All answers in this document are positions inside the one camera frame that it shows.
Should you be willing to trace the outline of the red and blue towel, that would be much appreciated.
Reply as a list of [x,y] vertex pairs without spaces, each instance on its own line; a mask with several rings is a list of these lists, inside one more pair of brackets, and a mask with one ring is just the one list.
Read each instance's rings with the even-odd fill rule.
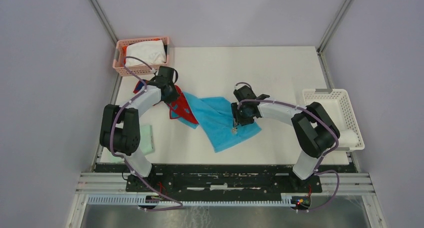
[[[128,103],[129,108],[136,109],[138,115],[142,116],[150,108],[164,102],[161,101],[161,90],[159,88],[149,85],[149,81],[146,80],[140,81],[139,84],[138,93]],[[181,122],[196,127],[199,123],[192,113],[186,97],[179,87],[176,86],[176,89],[179,93],[179,98],[171,104],[165,103],[169,109],[169,117],[171,119],[179,119]]]

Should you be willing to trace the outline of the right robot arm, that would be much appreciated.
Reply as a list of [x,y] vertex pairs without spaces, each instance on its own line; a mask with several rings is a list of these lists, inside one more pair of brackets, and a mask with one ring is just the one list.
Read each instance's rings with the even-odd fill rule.
[[318,102],[298,106],[272,100],[267,94],[256,95],[247,83],[235,87],[237,99],[231,104],[233,126],[246,126],[258,118],[273,119],[291,125],[301,153],[292,168],[289,187],[302,192],[309,186],[308,178],[317,174],[324,157],[339,146],[339,129],[324,107]]

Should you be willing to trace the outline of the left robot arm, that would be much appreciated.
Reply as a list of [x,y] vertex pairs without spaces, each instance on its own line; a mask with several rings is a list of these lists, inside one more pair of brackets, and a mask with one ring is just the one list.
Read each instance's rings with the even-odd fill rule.
[[115,157],[123,158],[130,172],[139,176],[138,185],[147,192],[157,186],[157,178],[150,174],[152,163],[140,148],[140,117],[154,105],[171,104],[179,98],[175,82],[179,75],[171,67],[160,66],[150,81],[141,80],[140,91],[123,105],[104,107],[99,143]]

